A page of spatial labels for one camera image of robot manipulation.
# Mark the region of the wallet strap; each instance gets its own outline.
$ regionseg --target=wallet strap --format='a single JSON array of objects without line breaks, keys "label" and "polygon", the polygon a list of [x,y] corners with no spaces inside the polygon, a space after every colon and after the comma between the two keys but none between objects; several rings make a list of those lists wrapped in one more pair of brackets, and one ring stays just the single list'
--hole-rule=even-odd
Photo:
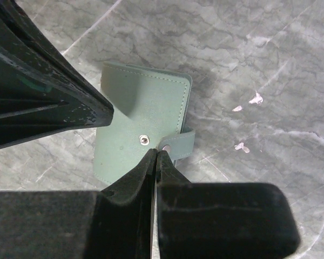
[{"label": "wallet strap", "polygon": [[167,150],[171,160],[186,158],[193,152],[195,131],[187,126],[181,134],[169,135],[161,139],[158,150],[168,146]]}]

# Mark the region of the white speck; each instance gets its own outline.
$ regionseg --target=white speck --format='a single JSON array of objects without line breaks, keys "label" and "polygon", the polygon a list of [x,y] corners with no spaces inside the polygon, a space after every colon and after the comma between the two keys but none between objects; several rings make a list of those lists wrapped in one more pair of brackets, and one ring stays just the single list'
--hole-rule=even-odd
[{"label": "white speck", "polygon": [[245,147],[245,144],[243,142],[235,145],[234,148],[235,148],[235,150],[242,149],[245,153],[249,153],[249,148],[248,147]]},{"label": "white speck", "polygon": [[251,101],[249,101],[249,103],[260,105],[263,102],[263,100],[263,97],[258,92],[256,92],[255,97]]},{"label": "white speck", "polygon": [[249,148],[248,148],[248,147],[243,146],[243,147],[242,147],[242,150],[243,150],[245,153],[249,153]]},{"label": "white speck", "polygon": [[64,233],[64,236],[65,237],[73,237],[74,236],[74,233]]},{"label": "white speck", "polygon": [[242,106],[239,105],[238,107],[235,107],[234,109],[232,109],[233,112],[240,112],[242,110]]}]

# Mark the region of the marble surface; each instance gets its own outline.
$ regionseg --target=marble surface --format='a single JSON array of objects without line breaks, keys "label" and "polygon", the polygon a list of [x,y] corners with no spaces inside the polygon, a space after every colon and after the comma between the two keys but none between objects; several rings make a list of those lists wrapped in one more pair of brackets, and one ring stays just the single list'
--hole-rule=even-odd
[{"label": "marble surface", "polygon": [[[324,259],[324,0],[17,3],[96,88],[105,60],[190,74],[197,137],[178,169],[279,186],[302,235],[291,258]],[[0,189],[104,188],[94,140],[84,129],[0,150]]]}]

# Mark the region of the black plastic object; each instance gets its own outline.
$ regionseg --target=black plastic object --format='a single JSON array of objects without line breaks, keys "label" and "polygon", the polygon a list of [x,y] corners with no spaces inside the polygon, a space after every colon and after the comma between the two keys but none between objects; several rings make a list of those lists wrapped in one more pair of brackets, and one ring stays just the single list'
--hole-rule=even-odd
[{"label": "black plastic object", "polygon": [[151,258],[157,150],[98,195],[85,258]]},{"label": "black plastic object", "polygon": [[0,193],[0,258],[149,259],[157,180],[161,259],[277,259],[299,234],[266,183],[190,183],[151,149],[101,192]]},{"label": "black plastic object", "polygon": [[296,251],[299,233],[278,187],[187,183],[163,152],[157,164],[161,259],[280,259]]},{"label": "black plastic object", "polygon": [[107,126],[113,107],[14,2],[0,0],[0,148]]}]

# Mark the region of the green leather wallet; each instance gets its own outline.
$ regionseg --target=green leather wallet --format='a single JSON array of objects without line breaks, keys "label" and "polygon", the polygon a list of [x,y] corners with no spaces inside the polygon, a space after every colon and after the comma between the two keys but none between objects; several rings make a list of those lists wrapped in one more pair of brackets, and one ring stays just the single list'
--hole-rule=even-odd
[{"label": "green leather wallet", "polygon": [[105,63],[101,93],[114,117],[96,131],[95,176],[114,183],[150,148],[167,150],[173,161],[191,155],[195,132],[184,126],[191,85],[187,74]]}]

